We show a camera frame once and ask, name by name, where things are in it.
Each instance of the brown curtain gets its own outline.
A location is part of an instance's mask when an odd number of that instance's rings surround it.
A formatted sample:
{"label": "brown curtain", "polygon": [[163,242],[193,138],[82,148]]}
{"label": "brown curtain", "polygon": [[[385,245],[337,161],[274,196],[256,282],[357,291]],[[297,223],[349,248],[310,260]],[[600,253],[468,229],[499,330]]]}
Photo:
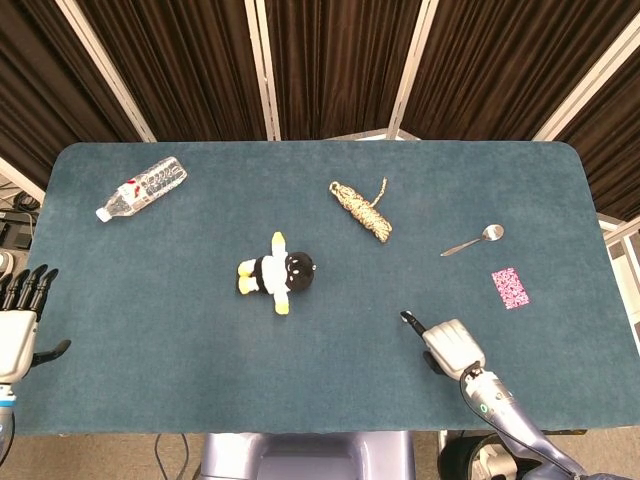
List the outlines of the brown curtain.
{"label": "brown curtain", "polygon": [[623,220],[640,215],[640,51],[560,133],[584,164],[596,209]]}
{"label": "brown curtain", "polygon": [[401,128],[531,139],[638,11],[639,0],[441,0]]}
{"label": "brown curtain", "polygon": [[419,0],[267,0],[283,140],[389,125]]}
{"label": "brown curtain", "polygon": [[139,141],[55,2],[0,1],[0,156],[45,187],[79,141]]}
{"label": "brown curtain", "polygon": [[162,141],[266,139],[239,0],[80,0]]}

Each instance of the penguin plush toy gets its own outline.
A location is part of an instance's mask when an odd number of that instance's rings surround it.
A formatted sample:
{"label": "penguin plush toy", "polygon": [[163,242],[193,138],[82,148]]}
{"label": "penguin plush toy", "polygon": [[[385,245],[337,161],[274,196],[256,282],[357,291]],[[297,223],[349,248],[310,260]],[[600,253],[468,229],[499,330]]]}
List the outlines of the penguin plush toy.
{"label": "penguin plush toy", "polygon": [[238,266],[238,290],[243,295],[251,292],[273,295],[276,313],[287,315],[287,294],[311,285],[315,269],[306,253],[287,253],[284,236],[276,232],[271,239],[271,255],[245,260]]}

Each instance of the plush toy's yellow foot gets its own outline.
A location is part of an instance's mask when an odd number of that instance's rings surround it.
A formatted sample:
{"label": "plush toy's yellow foot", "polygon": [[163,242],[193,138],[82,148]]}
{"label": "plush toy's yellow foot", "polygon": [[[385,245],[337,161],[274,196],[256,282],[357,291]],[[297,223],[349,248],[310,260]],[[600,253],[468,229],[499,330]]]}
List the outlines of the plush toy's yellow foot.
{"label": "plush toy's yellow foot", "polygon": [[289,314],[289,304],[288,303],[276,303],[276,313],[278,315],[288,315]]}
{"label": "plush toy's yellow foot", "polygon": [[271,239],[271,245],[284,245],[284,235],[282,235],[281,232],[274,233]]}
{"label": "plush toy's yellow foot", "polygon": [[253,273],[253,263],[251,260],[247,260],[246,262],[242,262],[238,265],[238,275],[241,277],[248,277]]}
{"label": "plush toy's yellow foot", "polygon": [[249,277],[240,277],[238,279],[238,290],[243,295],[246,295],[251,291],[250,287],[251,279]]}

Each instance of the tan patterned rope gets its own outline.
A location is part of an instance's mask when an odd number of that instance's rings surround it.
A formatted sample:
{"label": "tan patterned rope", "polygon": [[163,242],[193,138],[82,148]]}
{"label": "tan patterned rope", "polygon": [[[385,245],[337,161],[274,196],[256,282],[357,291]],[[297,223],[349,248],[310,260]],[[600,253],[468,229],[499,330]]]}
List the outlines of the tan patterned rope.
{"label": "tan patterned rope", "polygon": [[378,240],[385,243],[391,235],[391,224],[374,208],[382,198],[387,188],[386,177],[382,179],[380,193],[372,203],[365,200],[362,195],[347,185],[341,185],[333,181],[329,184],[329,191],[338,199],[351,215],[358,220],[367,230],[371,230]]}

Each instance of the robot finger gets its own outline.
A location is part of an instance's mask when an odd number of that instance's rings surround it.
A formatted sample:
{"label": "robot finger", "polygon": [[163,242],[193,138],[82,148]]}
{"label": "robot finger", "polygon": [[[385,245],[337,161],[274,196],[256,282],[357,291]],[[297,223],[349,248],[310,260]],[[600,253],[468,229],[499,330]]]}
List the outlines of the robot finger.
{"label": "robot finger", "polygon": [[0,279],[0,306],[4,302],[5,294],[7,293],[7,285],[13,279],[13,274],[7,273],[2,279]]}
{"label": "robot finger", "polygon": [[51,288],[51,283],[58,276],[58,269],[54,268],[50,272],[48,272],[40,282],[38,283],[38,287],[36,288],[36,293],[33,295],[31,299],[31,304],[29,305],[29,310],[36,312],[38,314],[37,322],[40,321],[40,314],[42,313],[42,309],[44,308],[44,304],[47,301],[47,294],[49,292],[49,288]]}
{"label": "robot finger", "polygon": [[22,289],[22,283],[24,279],[29,275],[30,270],[26,269],[21,271],[18,275],[13,277],[13,280],[7,287],[7,295],[2,303],[2,310],[13,310],[16,308],[16,302],[20,296],[20,290]]}
{"label": "robot finger", "polygon": [[16,305],[16,308],[18,310],[25,310],[29,306],[29,304],[31,303],[31,298],[33,298],[33,295],[36,291],[38,282],[40,281],[40,277],[44,272],[47,271],[47,268],[49,267],[46,264],[40,265],[33,272],[31,272],[31,275],[29,275],[27,280],[24,282],[22,293],[20,294],[20,298],[18,299],[18,303]]}

